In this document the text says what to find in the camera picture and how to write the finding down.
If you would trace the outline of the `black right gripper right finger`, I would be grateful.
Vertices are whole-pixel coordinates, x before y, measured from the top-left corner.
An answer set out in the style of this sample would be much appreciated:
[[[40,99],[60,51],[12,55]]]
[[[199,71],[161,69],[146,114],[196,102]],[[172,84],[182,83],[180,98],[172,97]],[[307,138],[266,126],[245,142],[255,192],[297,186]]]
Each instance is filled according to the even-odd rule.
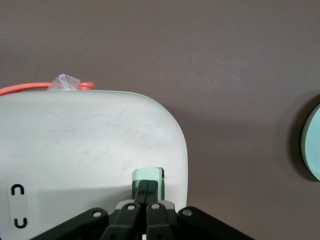
[[[187,206],[175,210],[172,202],[158,199],[158,182],[147,180],[145,190],[148,240],[251,240],[245,233],[208,213]]]

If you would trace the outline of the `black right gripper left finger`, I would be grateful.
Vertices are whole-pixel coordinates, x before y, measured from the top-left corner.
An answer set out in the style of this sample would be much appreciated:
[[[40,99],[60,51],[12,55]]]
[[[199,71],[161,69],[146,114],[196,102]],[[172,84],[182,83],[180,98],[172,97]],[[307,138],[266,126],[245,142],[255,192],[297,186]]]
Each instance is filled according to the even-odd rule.
[[[35,237],[34,240],[138,240],[136,223],[147,198],[148,180],[141,180],[133,200],[119,202],[112,214],[91,208]]]

